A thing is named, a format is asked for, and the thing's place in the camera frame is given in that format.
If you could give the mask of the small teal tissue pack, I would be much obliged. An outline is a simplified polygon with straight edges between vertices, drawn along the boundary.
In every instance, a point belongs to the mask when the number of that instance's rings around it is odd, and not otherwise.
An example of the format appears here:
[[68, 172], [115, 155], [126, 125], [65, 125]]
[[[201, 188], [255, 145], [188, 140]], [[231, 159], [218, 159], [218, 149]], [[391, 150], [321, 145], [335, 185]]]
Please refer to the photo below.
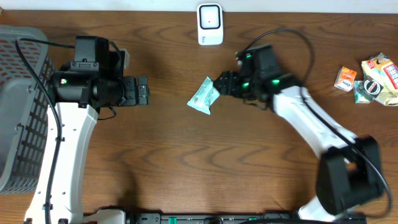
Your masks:
[[354, 102], [355, 103], [370, 103], [371, 101], [368, 100], [364, 95], [362, 95], [359, 91], [358, 88], [362, 84], [362, 81], [354, 81], [353, 84], [353, 95], [354, 95]]

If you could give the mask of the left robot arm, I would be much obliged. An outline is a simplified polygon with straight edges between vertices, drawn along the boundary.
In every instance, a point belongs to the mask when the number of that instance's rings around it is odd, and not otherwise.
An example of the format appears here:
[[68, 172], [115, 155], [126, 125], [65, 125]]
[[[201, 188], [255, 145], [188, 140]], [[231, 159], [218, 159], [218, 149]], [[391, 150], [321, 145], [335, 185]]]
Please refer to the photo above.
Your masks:
[[81, 202], [86, 156], [101, 108], [149, 103], [146, 77], [126, 77], [129, 54], [108, 39], [79, 35], [74, 59], [41, 84], [49, 101], [45, 152], [25, 223], [131, 223], [125, 208], [92, 215]]

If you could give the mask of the red white tape roll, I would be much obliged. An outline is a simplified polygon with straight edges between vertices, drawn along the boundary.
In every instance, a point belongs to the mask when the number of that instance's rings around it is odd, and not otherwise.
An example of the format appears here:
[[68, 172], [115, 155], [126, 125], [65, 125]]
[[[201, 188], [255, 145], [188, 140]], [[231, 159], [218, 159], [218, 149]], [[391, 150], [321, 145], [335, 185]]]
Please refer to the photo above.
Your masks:
[[369, 101], [375, 100], [384, 87], [371, 77], [367, 77], [358, 87], [358, 92]]

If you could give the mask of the small orange tissue pack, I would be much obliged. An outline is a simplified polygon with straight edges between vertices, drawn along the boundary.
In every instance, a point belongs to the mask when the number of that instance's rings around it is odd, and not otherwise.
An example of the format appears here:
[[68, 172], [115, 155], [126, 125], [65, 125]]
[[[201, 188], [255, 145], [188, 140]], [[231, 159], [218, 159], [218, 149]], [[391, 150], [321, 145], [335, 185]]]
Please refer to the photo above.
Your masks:
[[357, 72], [346, 67], [341, 67], [336, 76], [334, 87], [349, 92], [353, 89], [353, 84]]

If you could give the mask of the green Zappy wipes pack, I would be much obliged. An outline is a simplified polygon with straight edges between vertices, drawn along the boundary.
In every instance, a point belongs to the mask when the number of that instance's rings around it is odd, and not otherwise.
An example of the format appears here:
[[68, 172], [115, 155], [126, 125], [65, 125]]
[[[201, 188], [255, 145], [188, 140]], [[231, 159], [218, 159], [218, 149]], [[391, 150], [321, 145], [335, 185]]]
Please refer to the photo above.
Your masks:
[[198, 91], [187, 102], [187, 105], [207, 115], [211, 114], [210, 106], [220, 96], [219, 91], [213, 86], [210, 77], [206, 77]]

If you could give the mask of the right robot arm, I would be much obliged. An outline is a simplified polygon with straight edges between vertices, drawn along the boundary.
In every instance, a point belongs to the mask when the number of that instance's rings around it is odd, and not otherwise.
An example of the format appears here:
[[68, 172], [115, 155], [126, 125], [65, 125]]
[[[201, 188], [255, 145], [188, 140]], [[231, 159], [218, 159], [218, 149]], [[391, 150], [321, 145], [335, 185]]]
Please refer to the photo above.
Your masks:
[[282, 71], [271, 45], [251, 47], [236, 56], [239, 71], [223, 72], [215, 88], [251, 105], [264, 103], [319, 159], [316, 196], [296, 211], [297, 218], [335, 222], [383, 195], [387, 187], [374, 138], [359, 138], [329, 116], [295, 75]]

